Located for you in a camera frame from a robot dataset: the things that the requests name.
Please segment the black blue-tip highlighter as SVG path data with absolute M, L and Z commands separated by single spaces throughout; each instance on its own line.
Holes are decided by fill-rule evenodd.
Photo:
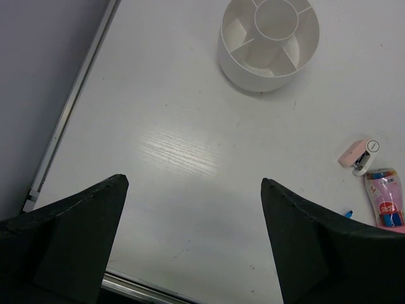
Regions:
M 353 214 L 353 211 L 350 210 L 350 211 L 348 211 L 344 216 L 349 219 L 349 218 L 352 217 L 352 214 Z

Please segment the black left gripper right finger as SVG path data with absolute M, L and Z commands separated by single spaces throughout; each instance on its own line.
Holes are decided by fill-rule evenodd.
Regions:
M 346 218 L 271 179 L 261 201 L 285 303 L 403 303 L 404 235 Z

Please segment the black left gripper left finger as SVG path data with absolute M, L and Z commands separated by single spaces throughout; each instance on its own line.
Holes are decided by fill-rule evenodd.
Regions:
M 128 186 L 116 174 L 1 221 L 1 303 L 95 303 Z

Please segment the pink marker pack bottle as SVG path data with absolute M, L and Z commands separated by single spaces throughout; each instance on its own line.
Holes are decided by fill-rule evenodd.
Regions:
M 377 227 L 404 234 L 404 200 L 397 172 L 393 168 L 370 170 L 364 184 Z

